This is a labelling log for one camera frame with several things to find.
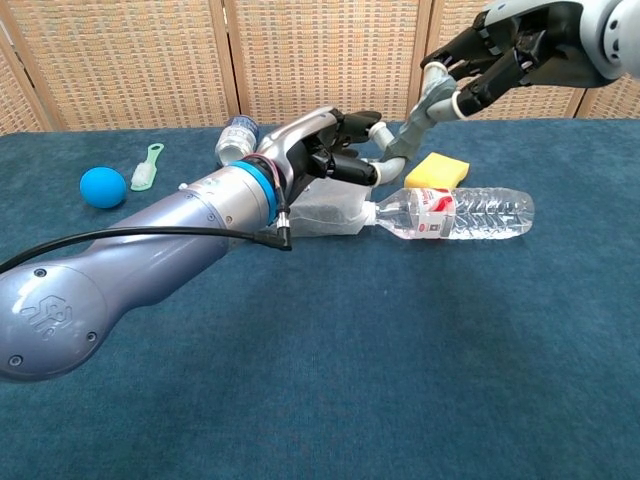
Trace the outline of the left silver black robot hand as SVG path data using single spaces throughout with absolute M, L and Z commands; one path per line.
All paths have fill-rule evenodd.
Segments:
M 331 105 L 319 107 L 265 135 L 257 154 L 276 164 L 288 203 L 316 178 L 377 186 L 395 179 L 407 158 L 386 152 L 379 160 L 365 160 L 349 146 L 374 138 L 384 150 L 394 136 L 381 118 L 377 111 L 344 114 Z

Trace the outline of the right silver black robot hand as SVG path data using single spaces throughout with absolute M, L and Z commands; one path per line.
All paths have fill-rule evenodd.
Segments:
M 454 79 L 471 80 L 455 100 L 461 117 L 516 88 L 603 86 L 603 28 L 611 12 L 606 1 L 497 1 L 421 65 L 436 62 Z

